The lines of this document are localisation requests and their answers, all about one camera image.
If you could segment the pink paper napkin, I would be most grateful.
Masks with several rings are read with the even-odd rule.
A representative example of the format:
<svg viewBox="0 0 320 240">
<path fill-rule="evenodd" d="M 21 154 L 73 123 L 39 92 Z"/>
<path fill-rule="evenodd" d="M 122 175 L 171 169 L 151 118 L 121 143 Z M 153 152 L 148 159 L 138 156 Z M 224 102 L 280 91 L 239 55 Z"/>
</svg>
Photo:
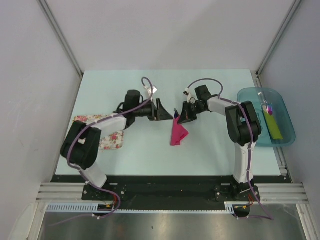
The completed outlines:
<svg viewBox="0 0 320 240">
<path fill-rule="evenodd" d="M 182 140 L 189 135 L 189 132 L 181 124 L 178 124 L 179 119 L 179 116 L 173 119 L 170 139 L 171 146 L 180 146 Z"/>
</svg>

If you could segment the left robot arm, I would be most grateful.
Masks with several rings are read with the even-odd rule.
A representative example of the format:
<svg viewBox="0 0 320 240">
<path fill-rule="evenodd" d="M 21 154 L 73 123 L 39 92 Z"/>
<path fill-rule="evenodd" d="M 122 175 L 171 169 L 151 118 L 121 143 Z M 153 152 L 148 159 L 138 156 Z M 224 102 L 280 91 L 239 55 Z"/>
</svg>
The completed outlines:
<svg viewBox="0 0 320 240">
<path fill-rule="evenodd" d="M 95 119 L 91 123 L 74 121 L 62 144 L 60 155 L 66 159 L 69 167 L 81 174 L 87 185 L 93 187 L 93 194 L 100 200 L 107 199 L 110 194 L 119 197 L 106 184 L 108 177 L 97 163 L 101 138 L 126 130 L 139 117 L 146 117 L 149 121 L 174 118 L 165 110 L 159 98 L 153 99 L 153 87 L 147 93 L 149 98 L 144 99 L 140 91 L 128 90 L 124 102 L 111 115 Z"/>
</svg>

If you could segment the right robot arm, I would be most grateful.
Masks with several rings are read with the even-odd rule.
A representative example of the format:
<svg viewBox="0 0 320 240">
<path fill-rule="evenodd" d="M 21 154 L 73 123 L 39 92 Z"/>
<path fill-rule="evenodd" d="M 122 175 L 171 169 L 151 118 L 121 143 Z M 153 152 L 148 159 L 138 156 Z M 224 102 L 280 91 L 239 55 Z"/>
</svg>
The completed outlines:
<svg viewBox="0 0 320 240">
<path fill-rule="evenodd" d="M 222 98 L 219 94 L 212 95 L 206 85 L 197 87 L 195 93 L 196 98 L 188 88 L 183 92 L 187 100 L 182 103 L 182 111 L 177 123 L 181 125 L 195 121 L 197 115 L 203 112 L 218 113 L 225 117 L 228 136 L 234 143 L 235 149 L 230 194 L 235 200 L 242 201 L 253 190 L 253 151 L 262 133 L 253 103 L 231 101 Z"/>
</svg>

